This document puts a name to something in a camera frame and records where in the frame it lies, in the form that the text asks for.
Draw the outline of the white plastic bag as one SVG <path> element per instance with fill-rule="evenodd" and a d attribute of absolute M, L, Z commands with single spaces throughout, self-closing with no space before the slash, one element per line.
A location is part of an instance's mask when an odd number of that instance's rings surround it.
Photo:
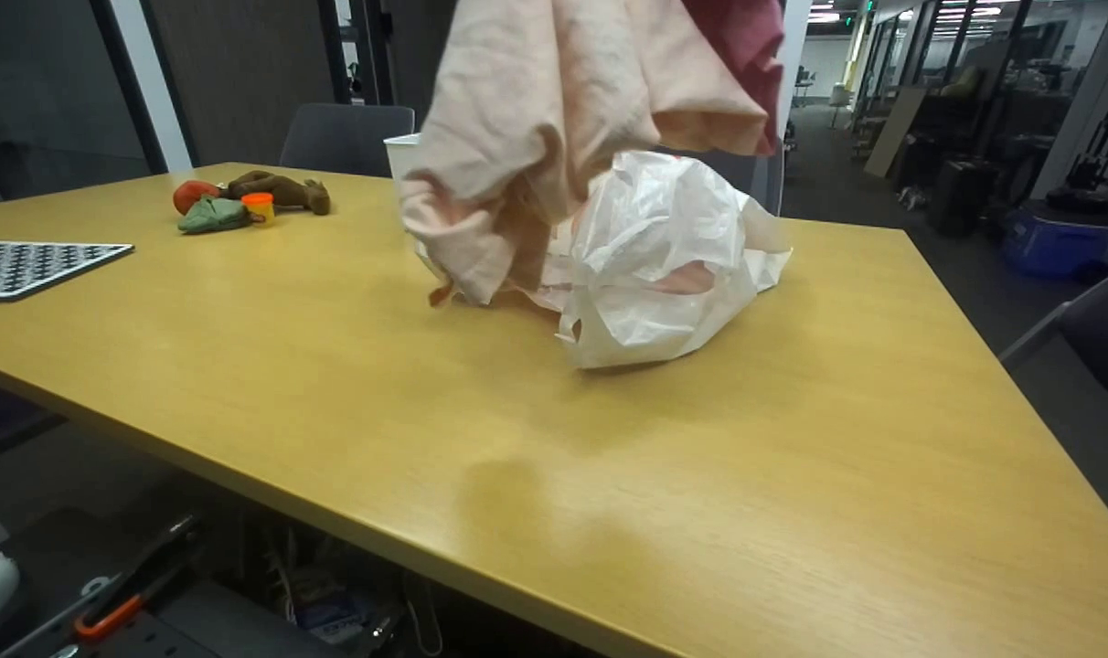
<path fill-rule="evenodd" d="M 699 158 L 627 151 L 554 231 L 539 299 L 578 368 L 704 352 L 782 280 L 782 223 Z"/>

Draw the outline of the light pink shirt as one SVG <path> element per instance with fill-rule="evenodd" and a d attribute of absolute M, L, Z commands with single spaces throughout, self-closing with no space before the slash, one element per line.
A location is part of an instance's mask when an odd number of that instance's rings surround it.
<path fill-rule="evenodd" d="M 458 0 L 401 223 L 461 299 L 539 293 L 623 151 L 755 152 L 763 124 L 683 0 Z"/>

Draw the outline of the magenta pink shirt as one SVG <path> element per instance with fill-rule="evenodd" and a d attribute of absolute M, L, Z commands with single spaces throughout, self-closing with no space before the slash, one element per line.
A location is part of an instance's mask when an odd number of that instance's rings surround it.
<path fill-rule="evenodd" d="M 781 0 L 683 0 L 704 37 L 740 87 L 763 111 L 762 152 L 781 151 L 782 3 Z"/>

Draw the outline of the white plastic storage bin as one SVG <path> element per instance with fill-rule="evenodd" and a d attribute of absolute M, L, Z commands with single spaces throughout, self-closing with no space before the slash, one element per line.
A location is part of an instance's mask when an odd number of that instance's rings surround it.
<path fill-rule="evenodd" d="M 384 140 L 390 180 L 406 180 L 406 171 L 412 167 L 419 140 L 421 140 L 421 131 L 406 131 L 406 136 L 387 136 Z"/>

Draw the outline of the grey office chair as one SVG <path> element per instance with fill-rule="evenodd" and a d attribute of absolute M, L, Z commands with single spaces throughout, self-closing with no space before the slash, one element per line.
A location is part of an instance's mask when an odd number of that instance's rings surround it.
<path fill-rule="evenodd" d="M 387 174 L 387 140 L 409 136 L 409 106 L 303 101 L 284 131 L 278 162 L 350 174 Z"/>
<path fill-rule="evenodd" d="M 718 142 L 704 162 L 720 171 L 734 189 L 751 195 L 767 212 L 782 207 L 788 195 L 788 146 L 777 140 Z"/>

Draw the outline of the orange play dough tub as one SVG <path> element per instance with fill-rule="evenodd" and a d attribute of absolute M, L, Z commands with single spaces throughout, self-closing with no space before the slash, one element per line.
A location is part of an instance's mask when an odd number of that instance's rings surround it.
<path fill-rule="evenodd" d="M 275 195 L 241 195 L 241 207 L 253 223 L 275 223 Z"/>

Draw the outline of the green plush toy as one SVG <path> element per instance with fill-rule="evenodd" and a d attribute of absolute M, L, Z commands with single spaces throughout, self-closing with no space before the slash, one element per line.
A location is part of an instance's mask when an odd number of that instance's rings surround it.
<path fill-rule="evenodd" d="M 180 220 L 184 232 L 215 232 L 215 231 L 234 231 L 234 226 L 250 226 L 250 212 L 241 201 L 231 201 L 231 198 L 203 198 Z"/>

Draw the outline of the blue bin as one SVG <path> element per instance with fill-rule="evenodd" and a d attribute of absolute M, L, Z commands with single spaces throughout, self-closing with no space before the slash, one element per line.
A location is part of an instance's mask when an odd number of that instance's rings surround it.
<path fill-rule="evenodd" d="M 1035 279 L 1076 279 L 1108 251 L 1108 223 L 1076 223 L 1060 214 L 1013 214 L 1001 257 Z"/>

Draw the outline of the grey chair at right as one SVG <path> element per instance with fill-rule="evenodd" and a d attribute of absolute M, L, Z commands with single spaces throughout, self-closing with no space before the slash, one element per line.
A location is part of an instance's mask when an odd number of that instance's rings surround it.
<path fill-rule="evenodd" d="M 1089 368 L 1089 375 L 1108 392 L 1108 274 L 1041 313 L 1033 329 L 999 352 L 999 363 L 1013 365 L 1055 336 L 1060 336 Z"/>

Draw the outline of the orange handled tool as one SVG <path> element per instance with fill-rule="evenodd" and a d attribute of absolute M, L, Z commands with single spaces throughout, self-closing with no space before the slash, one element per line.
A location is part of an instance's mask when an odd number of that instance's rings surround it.
<path fill-rule="evenodd" d="M 184 516 L 158 535 L 76 619 L 76 642 L 104 642 L 127 625 L 197 550 L 203 520 Z"/>

